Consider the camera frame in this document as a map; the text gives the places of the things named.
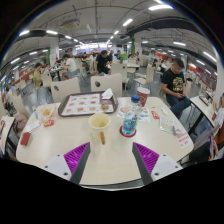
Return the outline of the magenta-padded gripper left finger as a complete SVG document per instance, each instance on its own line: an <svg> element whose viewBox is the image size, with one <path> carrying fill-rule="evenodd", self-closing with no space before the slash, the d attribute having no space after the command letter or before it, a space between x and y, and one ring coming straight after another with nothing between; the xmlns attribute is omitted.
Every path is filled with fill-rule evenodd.
<svg viewBox="0 0 224 224"><path fill-rule="evenodd" d="M64 155L55 155L43 166L43 169L79 185L89 154L90 143L87 142Z"/></svg>

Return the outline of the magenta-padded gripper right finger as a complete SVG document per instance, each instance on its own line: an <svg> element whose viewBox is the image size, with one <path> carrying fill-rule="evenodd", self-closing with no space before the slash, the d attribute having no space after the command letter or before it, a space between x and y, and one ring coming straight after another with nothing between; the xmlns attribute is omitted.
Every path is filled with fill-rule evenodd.
<svg viewBox="0 0 224 224"><path fill-rule="evenodd" d="M159 155L138 143L133 143L132 153L136 159L144 185L148 185L182 169L182 166L169 155Z"/></svg>

